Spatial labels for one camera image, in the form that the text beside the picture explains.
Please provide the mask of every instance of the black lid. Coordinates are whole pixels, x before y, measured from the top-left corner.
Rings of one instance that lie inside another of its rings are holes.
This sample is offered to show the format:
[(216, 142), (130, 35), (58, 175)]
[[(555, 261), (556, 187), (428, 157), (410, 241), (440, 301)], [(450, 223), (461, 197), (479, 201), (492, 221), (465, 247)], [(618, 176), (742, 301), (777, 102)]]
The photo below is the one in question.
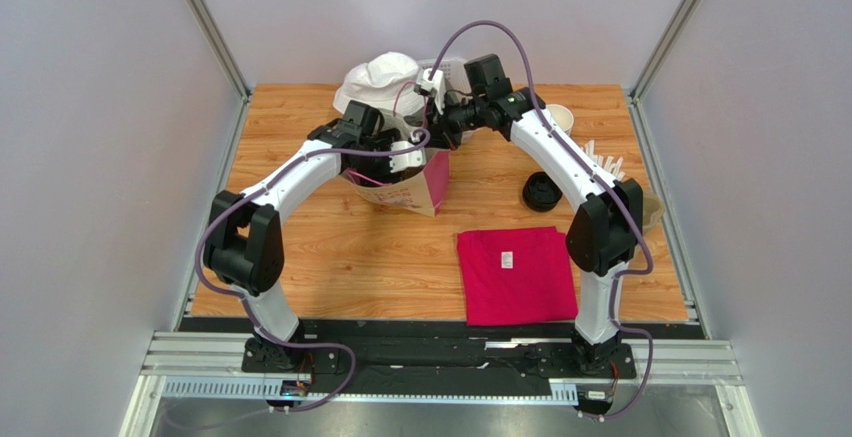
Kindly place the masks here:
[(559, 203), (562, 191), (546, 173), (536, 172), (524, 184), (523, 197), (524, 203), (530, 209), (536, 212), (547, 212), (553, 210)]

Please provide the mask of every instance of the paper bag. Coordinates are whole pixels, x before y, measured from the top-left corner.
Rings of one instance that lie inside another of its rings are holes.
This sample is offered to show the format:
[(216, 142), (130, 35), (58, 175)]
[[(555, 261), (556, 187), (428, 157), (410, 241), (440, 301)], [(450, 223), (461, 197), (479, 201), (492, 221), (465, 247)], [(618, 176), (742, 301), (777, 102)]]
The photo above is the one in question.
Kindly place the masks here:
[(450, 181), (450, 152), (426, 149), (426, 166), (402, 182), (385, 187), (362, 187), (357, 177), (345, 176), (352, 188), (369, 202), (408, 209), (418, 214), (434, 217), (447, 194)]

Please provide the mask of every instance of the shirt label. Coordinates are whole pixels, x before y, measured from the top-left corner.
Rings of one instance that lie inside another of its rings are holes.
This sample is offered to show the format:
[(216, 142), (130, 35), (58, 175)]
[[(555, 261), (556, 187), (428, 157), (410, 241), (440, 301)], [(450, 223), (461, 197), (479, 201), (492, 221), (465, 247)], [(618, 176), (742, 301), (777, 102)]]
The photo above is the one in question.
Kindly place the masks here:
[(511, 269), (515, 266), (515, 258), (511, 252), (500, 253), (500, 266), (504, 269)]

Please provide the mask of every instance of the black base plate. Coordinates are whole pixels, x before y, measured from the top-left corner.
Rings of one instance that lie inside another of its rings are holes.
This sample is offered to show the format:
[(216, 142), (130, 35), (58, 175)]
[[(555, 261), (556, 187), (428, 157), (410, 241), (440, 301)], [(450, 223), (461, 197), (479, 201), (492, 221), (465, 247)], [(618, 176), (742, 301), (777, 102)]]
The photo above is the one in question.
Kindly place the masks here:
[[(329, 340), (317, 338), (316, 341)], [(581, 372), (580, 353), (571, 343), (486, 348), (485, 340), (468, 338), (348, 337), (335, 341), (348, 345), (358, 356), (355, 375), (346, 389), (349, 393), (546, 396), (551, 393), (550, 378), (613, 378), (609, 365), (601, 366), (595, 373)], [(271, 359), (273, 351), (258, 352), (253, 339), (247, 348), (253, 350), (243, 356), (244, 372), (292, 371), (297, 365), (292, 358)], [(311, 389), (329, 392), (336, 388), (349, 371), (349, 355), (337, 349), (310, 354), (315, 377)], [(636, 376), (628, 345), (620, 344), (612, 359), (622, 378)]]

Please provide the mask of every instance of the gray floor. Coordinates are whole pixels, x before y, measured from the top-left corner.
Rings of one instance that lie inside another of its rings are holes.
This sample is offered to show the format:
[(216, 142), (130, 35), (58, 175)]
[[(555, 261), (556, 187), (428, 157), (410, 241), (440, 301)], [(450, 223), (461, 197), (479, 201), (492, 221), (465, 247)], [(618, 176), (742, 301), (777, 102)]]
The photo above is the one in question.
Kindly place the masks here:
[[(633, 389), (623, 390), (614, 408), (623, 405)], [(205, 425), (263, 407), (258, 401), (166, 399), (161, 409), (169, 409), (169, 418), (180, 424)], [(661, 386), (648, 388), (625, 417), (603, 424), (579, 419), (573, 409), (544, 406), (330, 403), (304, 414), (263, 414), (204, 432), (179, 431), (158, 419), (152, 435), (716, 437), (728, 433), (714, 387)]]

